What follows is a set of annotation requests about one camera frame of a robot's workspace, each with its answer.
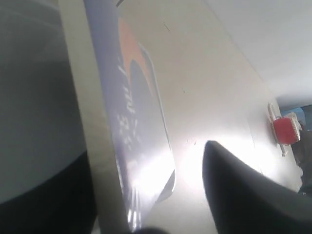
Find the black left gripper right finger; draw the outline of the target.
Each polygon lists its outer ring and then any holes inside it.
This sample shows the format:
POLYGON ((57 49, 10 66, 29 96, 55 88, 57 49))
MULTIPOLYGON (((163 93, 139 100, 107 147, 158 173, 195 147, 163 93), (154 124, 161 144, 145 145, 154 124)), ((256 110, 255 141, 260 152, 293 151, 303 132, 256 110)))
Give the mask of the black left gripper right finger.
POLYGON ((205 144, 202 178, 219 234, 310 234, 312 199, 245 164, 217 141, 205 144))

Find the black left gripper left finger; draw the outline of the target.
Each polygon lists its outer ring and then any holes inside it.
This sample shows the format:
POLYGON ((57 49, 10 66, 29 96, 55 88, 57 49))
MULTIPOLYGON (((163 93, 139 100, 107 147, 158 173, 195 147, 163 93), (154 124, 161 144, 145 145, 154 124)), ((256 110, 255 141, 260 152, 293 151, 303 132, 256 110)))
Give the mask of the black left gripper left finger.
POLYGON ((0 3, 0 231, 90 234, 97 210, 59 8, 0 3))

